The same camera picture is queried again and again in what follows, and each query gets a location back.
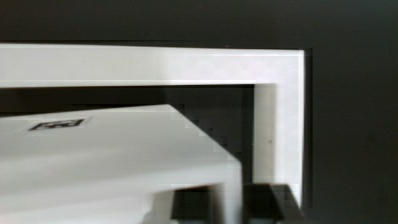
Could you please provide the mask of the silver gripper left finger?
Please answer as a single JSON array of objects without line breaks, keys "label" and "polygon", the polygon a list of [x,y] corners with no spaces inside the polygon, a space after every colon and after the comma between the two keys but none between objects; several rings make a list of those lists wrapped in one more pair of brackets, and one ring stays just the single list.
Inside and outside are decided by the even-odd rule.
[{"label": "silver gripper left finger", "polygon": [[171,219],[179,224],[211,224],[212,193],[207,186],[175,192]]}]

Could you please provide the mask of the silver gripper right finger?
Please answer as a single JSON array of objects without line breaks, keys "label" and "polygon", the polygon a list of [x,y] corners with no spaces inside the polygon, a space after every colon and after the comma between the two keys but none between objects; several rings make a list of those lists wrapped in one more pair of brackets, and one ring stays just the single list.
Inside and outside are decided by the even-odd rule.
[{"label": "silver gripper right finger", "polygon": [[287,184],[244,186],[244,224],[310,224]]}]

